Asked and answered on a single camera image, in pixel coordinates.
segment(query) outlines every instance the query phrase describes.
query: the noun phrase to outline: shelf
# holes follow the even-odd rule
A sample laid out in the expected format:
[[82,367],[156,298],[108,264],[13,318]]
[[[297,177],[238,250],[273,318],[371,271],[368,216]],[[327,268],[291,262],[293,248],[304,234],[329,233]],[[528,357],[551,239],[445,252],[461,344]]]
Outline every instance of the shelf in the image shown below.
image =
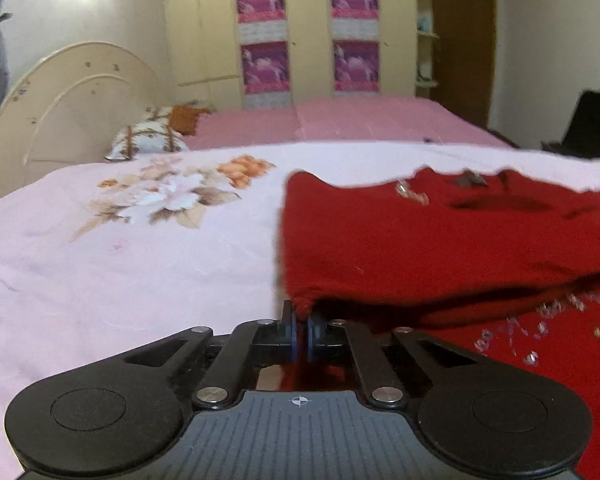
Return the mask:
[[416,88],[438,88],[437,81],[416,81]]
[[418,33],[418,36],[420,36],[422,38],[433,38],[434,40],[440,39],[440,36],[433,32],[425,32],[424,30],[418,30],[417,33]]

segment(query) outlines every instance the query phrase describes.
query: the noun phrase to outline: pink mattress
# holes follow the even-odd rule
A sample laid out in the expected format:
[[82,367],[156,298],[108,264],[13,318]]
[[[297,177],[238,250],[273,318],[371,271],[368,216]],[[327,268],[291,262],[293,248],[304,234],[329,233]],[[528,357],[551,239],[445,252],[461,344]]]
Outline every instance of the pink mattress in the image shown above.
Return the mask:
[[311,140],[408,140],[507,147],[488,132],[422,98],[354,96],[295,108],[221,112],[205,118],[192,150]]

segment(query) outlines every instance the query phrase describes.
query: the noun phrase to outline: cream headboard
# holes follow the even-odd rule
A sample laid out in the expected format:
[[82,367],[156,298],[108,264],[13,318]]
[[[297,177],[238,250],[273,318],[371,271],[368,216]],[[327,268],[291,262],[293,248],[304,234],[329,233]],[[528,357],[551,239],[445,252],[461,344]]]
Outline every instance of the cream headboard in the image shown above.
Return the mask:
[[58,168],[103,162],[120,128],[167,104],[155,73],[117,45],[80,43],[41,60],[0,109],[0,198]]

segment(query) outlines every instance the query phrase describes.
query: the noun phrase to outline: white bed sheet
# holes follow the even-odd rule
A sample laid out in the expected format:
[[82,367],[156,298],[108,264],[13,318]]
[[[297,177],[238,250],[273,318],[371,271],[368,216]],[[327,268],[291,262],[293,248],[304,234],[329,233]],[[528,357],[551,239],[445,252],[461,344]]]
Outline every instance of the white bed sheet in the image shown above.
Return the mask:
[[470,168],[523,174],[575,190],[600,189],[600,162],[541,152],[410,142],[308,142],[190,152],[182,166],[244,152],[277,166],[210,208],[199,230],[174,221],[110,223],[70,242],[90,217],[96,185],[145,160],[56,171],[0,200],[0,480],[21,472],[2,427],[28,384],[195,325],[216,333],[277,317],[283,293],[276,230],[284,183],[306,170],[335,185]]

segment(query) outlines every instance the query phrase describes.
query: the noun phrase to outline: wall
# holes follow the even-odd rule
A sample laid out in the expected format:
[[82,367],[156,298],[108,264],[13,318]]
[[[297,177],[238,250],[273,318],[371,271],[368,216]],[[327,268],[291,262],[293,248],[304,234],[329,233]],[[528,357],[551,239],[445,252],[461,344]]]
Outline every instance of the wall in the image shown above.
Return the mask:
[[81,41],[127,48],[172,89],[163,0],[4,0],[12,84],[42,57]]
[[560,140],[600,89],[600,0],[498,0],[490,127],[526,148]]

